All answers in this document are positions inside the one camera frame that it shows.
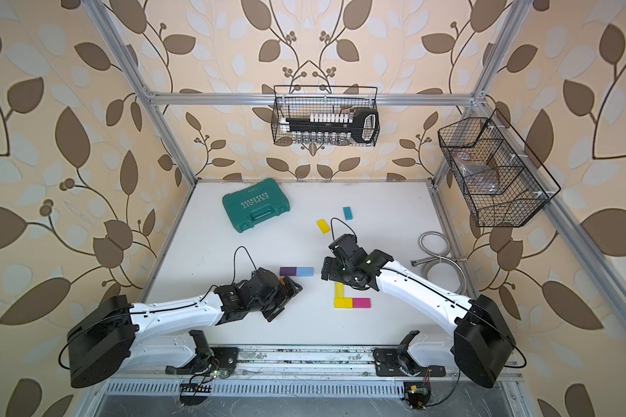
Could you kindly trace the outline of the purple block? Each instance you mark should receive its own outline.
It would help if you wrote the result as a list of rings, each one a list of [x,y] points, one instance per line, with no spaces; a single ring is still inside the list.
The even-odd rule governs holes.
[[[297,267],[281,267],[279,274],[280,276],[297,276]]]

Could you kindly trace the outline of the black tool in basket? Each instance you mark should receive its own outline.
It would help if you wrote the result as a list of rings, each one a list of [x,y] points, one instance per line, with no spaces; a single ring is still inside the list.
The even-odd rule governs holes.
[[[376,109],[349,109],[348,112],[318,113],[304,116],[280,116],[272,123],[274,142],[285,138],[300,144],[337,146],[372,146],[380,130]]]

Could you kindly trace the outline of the green plastic tool case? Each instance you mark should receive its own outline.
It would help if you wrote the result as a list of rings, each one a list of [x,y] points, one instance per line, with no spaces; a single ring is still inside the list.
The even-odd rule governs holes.
[[[272,178],[223,196],[222,204],[238,233],[290,211],[288,198]]]

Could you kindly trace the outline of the light blue block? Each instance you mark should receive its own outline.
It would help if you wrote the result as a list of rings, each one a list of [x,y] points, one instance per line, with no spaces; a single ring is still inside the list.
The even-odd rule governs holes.
[[[313,267],[296,267],[297,277],[311,277],[314,276],[315,269]]]

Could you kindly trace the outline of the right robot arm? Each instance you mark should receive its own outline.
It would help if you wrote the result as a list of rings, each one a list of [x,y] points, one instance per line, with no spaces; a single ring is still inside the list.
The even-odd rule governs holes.
[[[380,363],[411,377],[423,376],[432,366],[456,368],[481,387],[495,385],[516,350],[516,340],[492,299],[485,295],[472,299],[441,288],[381,250],[368,254],[351,234],[335,239],[330,251],[323,262],[323,280],[394,296],[446,332],[426,336],[414,330],[391,359]]]

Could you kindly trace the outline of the teal block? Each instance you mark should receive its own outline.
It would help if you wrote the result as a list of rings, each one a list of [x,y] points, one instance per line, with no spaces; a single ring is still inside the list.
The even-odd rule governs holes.
[[[343,207],[344,219],[350,221],[353,219],[353,214],[350,207]]]

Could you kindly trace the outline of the long yellow-green block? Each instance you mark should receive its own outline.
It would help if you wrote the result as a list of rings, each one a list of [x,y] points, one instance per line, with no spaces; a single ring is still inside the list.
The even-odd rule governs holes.
[[[335,295],[336,299],[344,299],[344,285],[342,283],[335,283]]]

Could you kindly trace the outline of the magenta block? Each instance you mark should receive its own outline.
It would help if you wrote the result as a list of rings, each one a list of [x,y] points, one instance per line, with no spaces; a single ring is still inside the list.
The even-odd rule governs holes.
[[[351,300],[352,300],[353,309],[370,309],[371,308],[370,298],[352,298]]]

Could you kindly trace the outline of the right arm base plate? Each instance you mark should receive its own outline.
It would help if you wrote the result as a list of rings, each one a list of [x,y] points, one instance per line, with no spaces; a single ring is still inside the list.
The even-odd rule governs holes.
[[[440,365],[420,366],[408,353],[408,347],[419,334],[419,330],[413,330],[403,338],[397,347],[373,349],[372,355],[377,376],[445,377],[445,367]]]

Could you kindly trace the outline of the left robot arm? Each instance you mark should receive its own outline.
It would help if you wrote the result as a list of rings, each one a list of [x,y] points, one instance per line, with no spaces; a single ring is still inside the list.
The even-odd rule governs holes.
[[[273,321],[302,291],[290,277],[257,269],[250,279],[213,285],[204,295],[165,303],[130,303],[116,295],[67,335],[71,387],[84,389],[121,369],[163,367],[168,375],[216,375],[232,366],[214,353],[204,330],[259,312]]]

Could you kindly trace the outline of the plastic bag in basket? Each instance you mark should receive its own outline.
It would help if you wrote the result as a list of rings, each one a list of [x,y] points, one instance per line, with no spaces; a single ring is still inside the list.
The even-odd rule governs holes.
[[[471,160],[471,155],[460,151],[454,156],[462,177],[462,192],[469,195],[495,196],[500,192],[500,175],[497,168]]]

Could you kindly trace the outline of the yellow block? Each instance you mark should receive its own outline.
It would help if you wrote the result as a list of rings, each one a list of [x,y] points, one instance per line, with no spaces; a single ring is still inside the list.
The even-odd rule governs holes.
[[[330,226],[324,219],[318,220],[316,222],[316,225],[318,226],[318,229],[321,231],[323,235],[330,233]]]
[[[334,299],[335,309],[353,309],[355,300],[353,298],[339,297]]]

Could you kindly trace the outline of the yellow block beside orange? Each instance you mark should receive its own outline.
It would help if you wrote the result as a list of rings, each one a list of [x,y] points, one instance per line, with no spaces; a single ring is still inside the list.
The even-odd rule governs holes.
[[[316,222],[316,225],[318,226],[318,229],[321,231],[323,235],[330,233],[330,226],[324,219],[318,220]]]

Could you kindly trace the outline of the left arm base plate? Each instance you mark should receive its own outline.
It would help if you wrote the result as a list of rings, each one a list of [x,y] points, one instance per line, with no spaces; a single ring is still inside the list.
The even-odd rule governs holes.
[[[189,336],[195,342],[195,355],[182,367],[167,366],[167,375],[219,375],[226,379],[235,372],[238,347],[210,347],[203,330],[190,330]]]

